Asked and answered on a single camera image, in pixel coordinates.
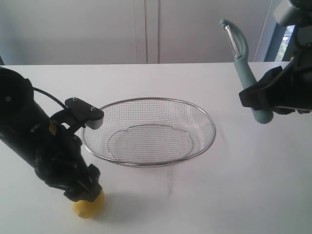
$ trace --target wire mesh basket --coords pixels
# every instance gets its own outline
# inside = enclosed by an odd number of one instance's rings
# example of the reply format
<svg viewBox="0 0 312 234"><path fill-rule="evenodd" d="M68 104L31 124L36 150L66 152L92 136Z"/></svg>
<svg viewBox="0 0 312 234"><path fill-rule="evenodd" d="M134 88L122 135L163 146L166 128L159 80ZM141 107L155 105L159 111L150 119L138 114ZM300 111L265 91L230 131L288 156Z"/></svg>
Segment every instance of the wire mesh basket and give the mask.
<svg viewBox="0 0 312 234"><path fill-rule="evenodd" d="M83 129L95 156L132 167L157 167L193 158L212 145L215 124L198 106L167 98L136 98L101 108L103 125Z"/></svg>

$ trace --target white cabinet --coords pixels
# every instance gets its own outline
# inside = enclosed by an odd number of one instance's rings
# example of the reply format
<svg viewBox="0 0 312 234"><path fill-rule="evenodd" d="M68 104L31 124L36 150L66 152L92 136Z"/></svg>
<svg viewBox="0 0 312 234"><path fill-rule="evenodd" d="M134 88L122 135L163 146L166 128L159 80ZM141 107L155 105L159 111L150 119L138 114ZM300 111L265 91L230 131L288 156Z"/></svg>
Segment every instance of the white cabinet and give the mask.
<svg viewBox="0 0 312 234"><path fill-rule="evenodd" d="M232 62L227 18L261 61L279 1L0 0L0 53L6 64Z"/></svg>
<svg viewBox="0 0 312 234"><path fill-rule="evenodd" d="M0 0L0 6L25 64L146 62L144 0Z"/></svg>

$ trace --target peeler handle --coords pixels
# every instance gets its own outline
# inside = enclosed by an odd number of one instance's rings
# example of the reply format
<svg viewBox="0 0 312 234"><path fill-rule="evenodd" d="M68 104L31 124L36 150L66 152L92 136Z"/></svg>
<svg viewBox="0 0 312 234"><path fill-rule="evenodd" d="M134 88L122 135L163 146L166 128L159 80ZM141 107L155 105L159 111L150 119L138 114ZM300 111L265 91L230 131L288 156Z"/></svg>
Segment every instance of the peeler handle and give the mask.
<svg viewBox="0 0 312 234"><path fill-rule="evenodd" d="M254 77L254 74L248 65L249 48L248 48L247 40L244 34L241 32L241 30L232 22L226 19L223 19L221 20L220 25L228 33L228 37L230 39L230 43L231 43L233 53L235 56L235 62L234 62L235 69L237 71L237 74L239 76L239 79L243 88L247 89L248 87L257 83ZM240 51L237 51L236 42L238 42L238 47ZM271 120L273 119L272 111L267 111L267 110L256 111L253 108L252 108L252 111L253 111L253 116L255 120L259 123L266 124L266 123L271 122Z"/></svg>

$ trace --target yellow lemon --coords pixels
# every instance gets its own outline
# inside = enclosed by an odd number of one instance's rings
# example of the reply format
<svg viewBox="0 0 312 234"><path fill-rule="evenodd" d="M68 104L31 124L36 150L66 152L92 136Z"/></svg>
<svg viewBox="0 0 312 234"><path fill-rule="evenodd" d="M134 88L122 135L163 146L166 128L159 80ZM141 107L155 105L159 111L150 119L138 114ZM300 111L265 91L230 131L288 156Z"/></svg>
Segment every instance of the yellow lemon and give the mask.
<svg viewBox="0 0 312 234"><path fill-rule="evenodd" d="M104 206L104 191L101 190L94 202L80 200L74 202L73 210L81 218L94 218Z"/></svg>

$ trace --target window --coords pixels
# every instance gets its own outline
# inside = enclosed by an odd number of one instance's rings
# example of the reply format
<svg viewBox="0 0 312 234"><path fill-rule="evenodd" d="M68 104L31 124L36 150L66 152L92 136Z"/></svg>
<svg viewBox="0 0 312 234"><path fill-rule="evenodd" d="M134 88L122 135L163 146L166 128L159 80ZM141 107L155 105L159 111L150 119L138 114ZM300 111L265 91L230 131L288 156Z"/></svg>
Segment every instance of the window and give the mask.
<svg viewBox="0 0 312 234"><path fill-rule="evenodd" d="M275 62L281 62L283 60L284 54L286 52L288 43L291 39L291 36L293 34L294 25L287 26L286 32L284 34L282 43L280 44L279 50L277 52L277 56L275 58Z"/></svg>

